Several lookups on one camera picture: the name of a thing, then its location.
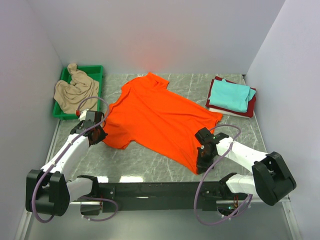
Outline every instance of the beige cloth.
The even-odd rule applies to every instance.
[[[75,114],[79,103],[91,96],[98,96],[99,82],[93,80],[84,71],[77,70],[77,65],[71,63],[67,67],[71,75],[71,82],[59,80],[55,85],[54,99],[65,114]],[[97,110],[98,99],[91,98],[83,103],[80,110]]]

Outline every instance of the marble table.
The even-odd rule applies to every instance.
[[[121,87],[128,81],[144,74],[110,74],[104,78],[102,97],[110,104],[117,101]],[[228,79],[238,84],[245,84],[241,74],[158,74],[169,80],[168,90],[179,94],[205,107],[211,80],[215,76]],[[60,121],[55,136],[54,156],[66,142],[70,130],[78,120]],[[237,141],[258,151],[265,152],[264,142],[256,117],[243,118],[224,115],[220,124],[232,124],[241,128],[242,134]],[[236,129],[221,127],[216,133],[224,132],[234,136]],[[250,174],[237,163],[223,159],[207,176],[207,181],[218,181],[227,174],[236,172]],[[125,150],[114,149],[104,143],[91,146],[78,164],[74,166],[71,179],[79,175],[107,177],[109,182],[192,182],[199,181],[201,175],[195,175],[186,167],[168,157],[160,155],[136,142],[131,142]]]

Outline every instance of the orange t-shirt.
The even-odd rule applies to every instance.
[[[127,82],[120,98],[110,105],[103,140],[116,149],[125,149],[131,141],[189,168],[197,174],[195,134],[213,128],[222,114],[167,90],[169,81],[148,73]]]

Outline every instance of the teal folded shirt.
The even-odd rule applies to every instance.
[[[248,102],[254,97],[256,91],[249,86],[215,80],[209,98],[210,105],[231,111],[246,113]]]

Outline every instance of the white enclosure wall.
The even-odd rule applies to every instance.
[[[246,74],[284,0],[28,0],[63,65]]]
[[[62,64],[28,3],[0,2],[0,239],[11,240],[25,208],[27,173],[46,160]]]
[[[318,0],[286,0],[246,76],[266,147],[297,182],[290,196],[306,240],[320,234],[319,9]]]

